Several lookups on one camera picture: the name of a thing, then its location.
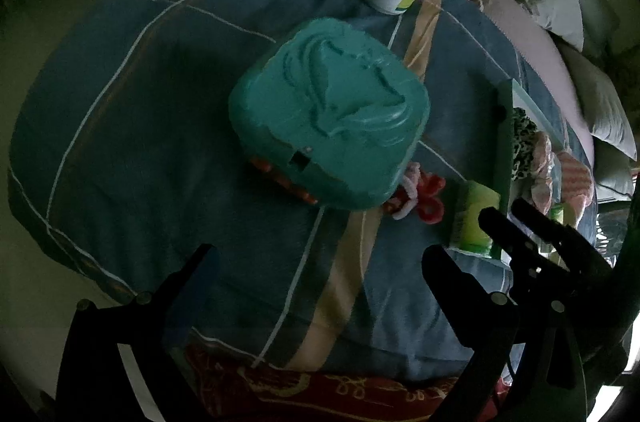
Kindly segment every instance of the metal screw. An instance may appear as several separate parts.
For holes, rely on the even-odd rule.
[[[561,314],[564,312],[564,304],[561,301],[553,300],[551,301],[551,308]]]
[[[141,292],[136,296],[136,303],[139,305],[148,305],[151,303],[151,293],[150,292]]]
[[[502,292],[494,292],[491,294],[491,301],[498,306],[504,306],[508,303],[509,299]]]
[[[91,306],[91,301],[89,301],[88,299],[81,299],[81,300],[76,304],[76,310],[80,310],[81,312],[84,312],[84,311],[85,311],[85,310],[87,310],[90,306]]]

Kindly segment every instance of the teal plastic box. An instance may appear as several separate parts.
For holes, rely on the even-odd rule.
[[[341,209],[394,193],[429,111],[426,89],[388,48],[332,18],[295,30],[229,97],[246,154]]]

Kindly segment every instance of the pink pillow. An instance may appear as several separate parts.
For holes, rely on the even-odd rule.
[[[593,139],[574,83],[549,33],[515,0],[473,0],[518,49],[553,96],[593,167]]]

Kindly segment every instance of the tan stripe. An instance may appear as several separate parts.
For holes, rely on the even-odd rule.
[[[349,215],[314,317],[302,344],[286,368],[315,372],[326,361],[335,340],[351,318],[381,219],[380,207],[354,211]]]
[[[423,0],[404,64],[424,80],[431,40],[438,23],[442,0]],[[376,242],[382,208],[354,211],[338,242],[329,278],[320,294],[314,317],[298,350],[287,363],[289,370],[315,372],[326,361],[335,341],[351,318],[351,311]]]
[[[423,0],[415,21],[414,34],[404,54],[404,65],[424,81],[424,72],[429,63],[431,41],[436,30],[442,0]]]

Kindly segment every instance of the red fabric with gold pattern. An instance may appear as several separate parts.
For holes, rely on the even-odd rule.
[[[417,422],[427,420],[456,383],[455,378],[408,388],[381,377],[302,373],[267,365],[251,368],[226,355],[190,344],[186,357],[196,375],[197,393],[212,416],[255,416],[310,421]],[[500,379],[500,401],[508,386]],[[497,414],[488,400],[478,422]]]

